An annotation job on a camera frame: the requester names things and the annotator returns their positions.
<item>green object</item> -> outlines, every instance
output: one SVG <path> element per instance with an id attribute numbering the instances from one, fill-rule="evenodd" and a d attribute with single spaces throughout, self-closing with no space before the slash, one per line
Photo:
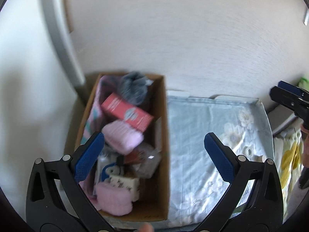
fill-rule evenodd
<path id="1" fill-rule="evenodd" d="M 298 83 L 298 87 L 309 91 L 309 80 L 302 77 Z"/>

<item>metal screw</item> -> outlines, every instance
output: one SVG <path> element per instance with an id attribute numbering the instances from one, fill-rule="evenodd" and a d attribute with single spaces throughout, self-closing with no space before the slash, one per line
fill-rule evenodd
<path id="1" fill-rule="evenodd" d="M 37 159 L 34 161 L 35 164 L 40 164 L 41 162 L 42 162 L 42 159 L 41 159 L 41 158 L 37 158 Z"/>
<path id="2" fill-rule="evenodd" d="M 273 164 L 273 160 L 272 159 L 267 159 L 267 163 L 272 165 Z"/>
<path id="3" fill-rule="evenodd" d="M 239 155 L 239 156 L 238 156 L 238 159 L 239 159 L 240 161 L 246 161 L 246 157 L 243 156 L 243 155 Z"/>
<path id="4" fill-rule="evenodd" d="M 65 156 L 62 157 L 62 159 L 63 159 L 64 161 L 67 161 L 67 160 L 69 160 L 70 158 L 71 158 L 71 156 L 68 155 L 68 154 L 66 154 Z"/>

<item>gray sock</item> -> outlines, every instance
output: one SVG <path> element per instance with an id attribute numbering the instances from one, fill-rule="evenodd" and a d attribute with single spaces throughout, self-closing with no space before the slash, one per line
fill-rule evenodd
<path id="1" fill-rule="evenodd" d="M 120 79 L 118 94 L 128 103 L 140 105 L 147 94 L 147 77 L 137 71 L 132 71 Z"/>

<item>red box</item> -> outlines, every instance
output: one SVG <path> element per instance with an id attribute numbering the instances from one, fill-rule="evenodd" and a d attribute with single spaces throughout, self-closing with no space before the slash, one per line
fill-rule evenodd
<path id="1" fill-rule="evenodd" d="M 124 120 L 137 130 L 144 132 L 154 118 L 142 109 L 129 104 L 112 93 L 101 105 L 103 110 Z"/>

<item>white wall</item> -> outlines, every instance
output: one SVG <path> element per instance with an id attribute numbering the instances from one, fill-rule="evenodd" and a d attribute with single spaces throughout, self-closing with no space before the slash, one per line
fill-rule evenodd
<path id="1" fill-rule="evenodd" d="M 69 0 L 85 73 L 165 74 L 193 96 L 259 97 L 309 71 L 303 0 Z"/>
<path id="2" fill-rule="evenodd" d="M 34 160 L 61 158 L 75 107 L 82 111 L 41 1 L 7 0 L 0 12 L 0 186 L 22 218 Z"/>

